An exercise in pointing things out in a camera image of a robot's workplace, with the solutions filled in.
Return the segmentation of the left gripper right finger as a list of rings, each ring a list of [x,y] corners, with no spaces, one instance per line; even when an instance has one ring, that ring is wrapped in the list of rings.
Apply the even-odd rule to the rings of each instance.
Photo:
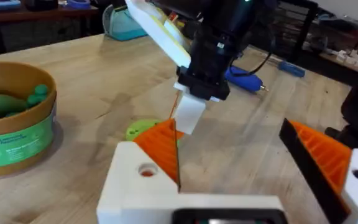
[[[358,224],[358,148],[288,119],[279,137],[328,222]]]

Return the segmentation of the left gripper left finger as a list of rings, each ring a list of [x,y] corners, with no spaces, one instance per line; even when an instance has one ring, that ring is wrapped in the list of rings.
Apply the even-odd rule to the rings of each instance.
[[[174,119],[117,144],[96,209],[99,224],[170,223],[181,207]]]

